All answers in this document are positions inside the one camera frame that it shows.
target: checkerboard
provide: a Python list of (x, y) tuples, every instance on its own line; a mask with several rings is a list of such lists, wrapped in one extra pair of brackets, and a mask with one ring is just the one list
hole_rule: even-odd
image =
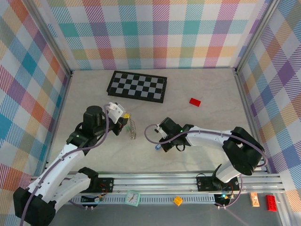
[(109, 96), (163, 103), (167, 77), (114, 71)]

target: red lego brick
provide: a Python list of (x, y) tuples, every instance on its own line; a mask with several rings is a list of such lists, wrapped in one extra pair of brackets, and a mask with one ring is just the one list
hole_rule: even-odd
[(268, 208), (268, 211), (276, 212), (277, 211), (277, 205), (276, 205), (275, 196), (273, 196), (273, 195), (266, 195), (265, 197), (267, 199), (267, 208)]
[(197, 107), (199, 107), (200, 104), (201, 104), (201, 102), (199, 100), (194, 99), (194, 98), (191, 98), (190, 101), (189, 101), (189, 103), (192, 104), (192, 105), (195, 105)]

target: plaid wall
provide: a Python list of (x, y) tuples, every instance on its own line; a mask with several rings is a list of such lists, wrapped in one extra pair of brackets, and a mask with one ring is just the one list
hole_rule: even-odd
[(42, 167), (67, 76), (21, 0), (0, 0), (0, 225)]
[(269, 1), (35, 3), (70, 67), (91, 70), (233, 67)]
[(301, 0), (282, 0), (242, 70), (273, 172), (301, 223)]

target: small yellow cube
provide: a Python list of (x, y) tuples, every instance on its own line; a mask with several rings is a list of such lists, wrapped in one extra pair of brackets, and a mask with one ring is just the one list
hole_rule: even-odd
[(174, 199), (174, 203), (175, 203), (177, 206), (180, 206), (182, 202), (183, 202), (183, 199), (181, 199), (179, 196), (177, 196), (177, 197)]

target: blue object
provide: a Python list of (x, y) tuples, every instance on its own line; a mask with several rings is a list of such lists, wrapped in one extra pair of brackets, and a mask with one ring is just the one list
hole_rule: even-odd
[(161, 148), (161, 145), (156, 145), (156, 146), (155, 146), (155, 149), (156, 149), (156, 150), (159, 150), (160, 148)]

